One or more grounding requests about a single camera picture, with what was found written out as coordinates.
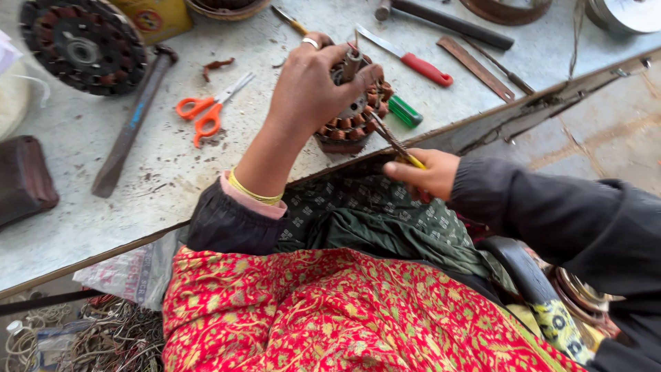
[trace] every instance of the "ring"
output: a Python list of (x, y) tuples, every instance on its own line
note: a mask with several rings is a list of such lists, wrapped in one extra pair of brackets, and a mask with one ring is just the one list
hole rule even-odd
[(310, 43), (312, 46), (314, 46), (316, 50), (319, 50), (319, 44), (317, 44), (316, 41), (314, 41), (314, 40), (312, 40), (312, 39), (310, 39), (310, 38), (304, 38), (303, 40), (301, 40), (301, 42), (308, 42), (308, 43)]

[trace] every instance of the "hammer head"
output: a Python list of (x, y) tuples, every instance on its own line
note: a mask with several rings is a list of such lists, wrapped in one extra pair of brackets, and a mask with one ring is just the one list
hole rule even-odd
[(385, 21), (390, 15), (390, 9), (393, 6), (393, 0), (381, 0), (379, 6), (374, 12), (374, 17), (379, 21)]

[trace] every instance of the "gold bangle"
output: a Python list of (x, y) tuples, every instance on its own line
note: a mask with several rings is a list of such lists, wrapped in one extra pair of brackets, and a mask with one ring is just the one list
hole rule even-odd
[(255, 194), (255, 193), (251, 193), (248, 189), (246, 189), (245, 187), (243, 187), (243, 185), (241, 185), (241, 184), (239, 183), (239, 181), (237, 181), (237, 178), (236, 178), (236, 177), (234, 177), (234, 168), (232, 168), (232, 169), (229, 171), (229, 177), (227, 178), (227, 180), (228, 180), (228, 182), (229, 182), (230, 185), (236, 187), (236, 188), (237, 188), (238, 190), (240, 190), (242, 193), (244, 193), (244, 194), (248, 194), (248, 195), (250, 195), (253, 199), (257, 200), (258, 202), (260, 202), (260, 203), (264, 203), (264, 204), (267, 204), (267, 205), (275, 205), (277, 202), (280, 201), (280, 199), (282, 199), (282, 195), (284, 194), (284, 193), (281, 193), (280, 195), (278, 195), (278, 196), (276, 196), (276, 197), (263, 197), (263, 196), (260, 196), (260, 195)]

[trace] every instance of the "black sleeve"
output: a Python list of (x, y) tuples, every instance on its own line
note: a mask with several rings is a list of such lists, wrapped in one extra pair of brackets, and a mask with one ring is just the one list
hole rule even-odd
[(188, 248), (219, 253), (265, 256), (273, 253), (287, 218), (262, 216), (223, 192), (220, 182), (209, 186), (190, 219)]
[(449, 207), (523, 240), (598, 291), (627, 300), (610, 316), (627, 345), (605, 340), (588, 369), (661, 371), (661, 199), (626, 182), (533, 173), (462, 159)]

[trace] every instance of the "workbench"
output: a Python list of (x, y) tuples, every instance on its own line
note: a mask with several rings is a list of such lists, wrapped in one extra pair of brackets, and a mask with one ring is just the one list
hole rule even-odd
[[(507, 52), (485, 49), (536, 91), (558, 87), (568, 79), (574, 48), (574, 1), (555, 0), (544, 17), (524, 26), (500, 26), (482, 20), (458, 0), (448, 4), (437, 0), (417, 1), (515, 39)], [(352, 40), (354, 24), (360, 23), (453, 76), (452, 86), (437, 86), (366, 39), (359, 41), (363, 52), (383, 65), (385, 78), (397, 94), (424, 115), (424, 121), (415, 129), (405, 127), (395, 117), (387, 119), (393, 132), (408, 143), (506, 108), (504, 101), (436, 46), (436, 41), (445, 34), (457, 36), (451, 31), (396, 10), (380, 23), (373, 15), (379, 0), (273, 0), (272, 3), (282, 6), (309, 30), (322, 30), (336, 42)], [(17, 32), (19, 0), (5, 0), (3, 4), (8, 9), (0, 15), (0, 28), (26, 52)], [(24, 57), (26, 63), (37, 66), (33, 76), (45, 80), (52, 94), (47, 107), (41, 109), (36, 104), (40, 88), (35, 87), (33, 109), (15, 134), (31, 134), (41, 141), (61, 199), (55, 209), (0, 232), (0, 297), (126, 252), (156, 239), (161, 232), (185, 225), (202, 190), (223, 169), (237, 164), (266, 117), (280, 72), (273, 66), (284, 61), (289, 51), (299, 45), (301, 37), (270, 9), (239, 22), (192, 16), (196, 25), (190, 32), (165, 42), (179, 54), (180, 60), (166, 74), (109, 199), (93, 196), (92, 182), (126, 119), (135, 93), (123, 97), (85, 94), (46, 74), (29, 54)], [(464, 41), (456, 39), (498, 76), (517, 99), (533, 99), (525, 97)], [(585, 18), (575, 75), (590, 75), (659, 49), (661, 33), (612, 36)], [(205, 83), (202, 65), (230, 57), (236, 61), (213, 70), (211, 83)], [(215, 95), (247, 71), (255, 72), (257, 77), (223, 108), (223, 132), (200, 150), (196, 149), (192, 144), (192, 124), (183, 121), (174, 106), (184, 97)], [(358, 155), (327, 155), (310, 139), (297, 158), (289, 181), (313, 177), (386, 147), (382, 138), (372, 136)]]

